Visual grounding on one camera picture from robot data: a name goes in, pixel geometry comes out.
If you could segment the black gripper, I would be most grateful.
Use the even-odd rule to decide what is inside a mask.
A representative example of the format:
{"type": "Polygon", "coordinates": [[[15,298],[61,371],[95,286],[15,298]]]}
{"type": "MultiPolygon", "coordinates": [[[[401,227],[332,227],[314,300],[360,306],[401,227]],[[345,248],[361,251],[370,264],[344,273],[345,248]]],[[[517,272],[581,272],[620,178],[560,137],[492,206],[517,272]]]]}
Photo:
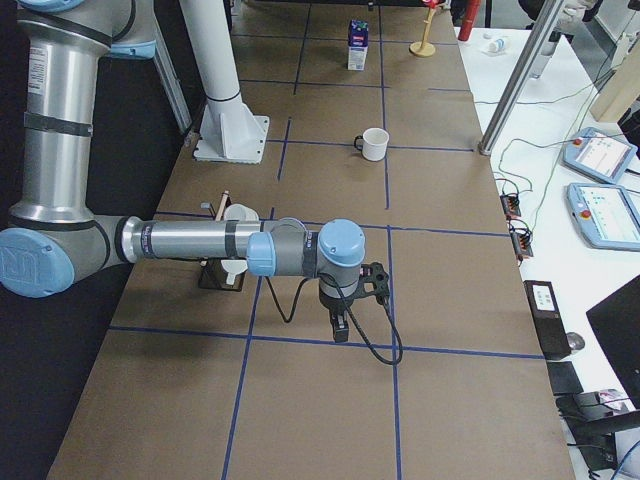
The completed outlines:
{"type": "Polygon", "coordinates": [[[349,339],[347,308],[353,304],[358,286],[358,280],[340,286],[333,277],[319,278],[319,298],[329,311],[335,342],[347,342],[349,339]]]}

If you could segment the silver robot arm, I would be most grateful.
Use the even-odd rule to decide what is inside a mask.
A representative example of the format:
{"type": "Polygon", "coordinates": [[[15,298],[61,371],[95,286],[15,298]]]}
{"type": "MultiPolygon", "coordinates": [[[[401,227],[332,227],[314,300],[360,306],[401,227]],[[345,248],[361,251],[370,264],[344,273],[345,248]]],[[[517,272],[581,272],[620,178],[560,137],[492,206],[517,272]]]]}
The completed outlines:
{"type": "Polygon", "coordinates": [[[152,2],[21,1],[17,20],[30,54],[23,193],[1,234],[7,290],[42,298],[142,259],[243,259],[256,276],[317,279],[334,340],[347,340],[364,283],[365,236],[354,222],[311,231],[294,218],[144,221],[86,206],[98,62],[154,55],[152,2]]]}

